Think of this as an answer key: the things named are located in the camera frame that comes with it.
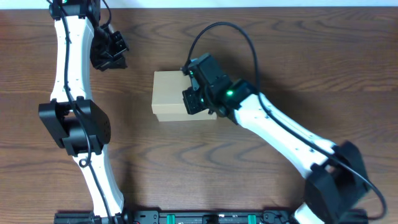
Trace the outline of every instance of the green led light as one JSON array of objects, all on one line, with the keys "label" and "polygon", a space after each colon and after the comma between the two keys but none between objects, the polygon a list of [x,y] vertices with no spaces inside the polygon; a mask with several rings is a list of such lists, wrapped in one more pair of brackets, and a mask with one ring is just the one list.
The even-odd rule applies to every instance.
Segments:
[{"label": "green led light", "polygon": [[226,95],[227,96],[232,96],[234,94],[234,91],[232,91],[232,90],[228,90],[227,92],[226,92]]}]

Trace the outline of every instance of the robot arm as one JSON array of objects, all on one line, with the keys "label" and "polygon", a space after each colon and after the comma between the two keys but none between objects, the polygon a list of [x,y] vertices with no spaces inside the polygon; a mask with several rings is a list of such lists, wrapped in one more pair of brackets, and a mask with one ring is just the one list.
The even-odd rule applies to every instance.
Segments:
[{"label": "robot arm", "polygon": [[[54,1],[50,5],[58,39],[57,76],[50,97],[51,102],[39,105],[39,116],[58,146],[65,148],[77,164],[81,159],[87,158],[86,136],[78,119],[65,117],[71,111],[64,89],[65,57],[68,55],[66,75],[70,96],[80,110],[92,145],[91,166],[80,166],[80,169],[93,199],[94,216],[105,218],[109,212],[111,217],[116,217],[123,212],[124,198],[118,189],[109,162],[109,119],[94,104],[91,94],[90,59],[99,70],[125,68],[122,52],[128,50],[128,46],[119,32],[111,34],[108,27],[103,29],[99,26],[99,0],[65,2],[67,3],[59,5]],[[68,54],[61,10],[69,31]]]},{"label": "robot arm", "polygon": [[[336,156],[368,178],[361,154],[350,142],[337,146],[301,127],[250,83],[244,80],[233,83],[210,54],[192,60],[182,69],[192,83],[192,87],[183,91],[188,114],[209,109],[209,113],[229,118],[267,141],[300,172],[306,181],[305,203],[294,213],[299,223],[308,223],[308,220],[336,223],[368,192],[362,180],[308,144],[311,142]],[[259,102],[259,95],[265,109]]]}]

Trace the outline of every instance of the wood grain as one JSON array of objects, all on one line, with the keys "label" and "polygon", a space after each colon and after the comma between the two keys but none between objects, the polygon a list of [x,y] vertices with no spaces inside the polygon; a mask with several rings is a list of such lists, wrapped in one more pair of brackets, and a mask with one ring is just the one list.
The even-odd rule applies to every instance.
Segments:
[{"label": "wood grain", "polygon": [[[398,8],[114,9],[128,69],[91,69],[96,103],[112,124],[110,157],[130,207],[163,210],[297,207],[303,180],[255,134],[227,119],[159,123],[150,108],[154,71],[176,70],[193,38],[216,21],[252,37],[262,90],[309,130],[361,150],[370,179],[398,222]],[[47,11],[0,13],[0,216],[51,223],[60,210],[91,210],[83,176],[39,120],[55,80],[55,29]],[[244,39],[227,27],[203,36],[234,78],[254,81]],[[371,193],[359,207],[379,211]]]}]

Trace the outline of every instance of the green connector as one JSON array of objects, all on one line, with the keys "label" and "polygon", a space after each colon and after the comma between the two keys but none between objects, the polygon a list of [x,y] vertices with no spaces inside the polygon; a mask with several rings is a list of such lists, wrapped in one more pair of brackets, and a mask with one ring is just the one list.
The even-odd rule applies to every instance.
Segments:
[{"label": "green connector", "polygon": [[167,215],[167,224],[175,224],[175,215]]},{"label": "green connector", "polygon": [[256,224],[257,218],[255,215],[248,215],[249,224]]}]

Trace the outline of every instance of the brown box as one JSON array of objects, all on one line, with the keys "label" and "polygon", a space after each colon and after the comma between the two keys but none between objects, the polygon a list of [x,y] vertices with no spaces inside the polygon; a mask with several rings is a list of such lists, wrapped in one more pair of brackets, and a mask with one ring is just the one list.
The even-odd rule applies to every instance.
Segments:
[{"label": "brown box", "polygon": [[191,86],[191,80],[181,71],[155,72],[152,93],[152,111],[159,121],[193,121],[216,119],[217,115],[208,110],[195,115],[187,114],[182,91]]}]

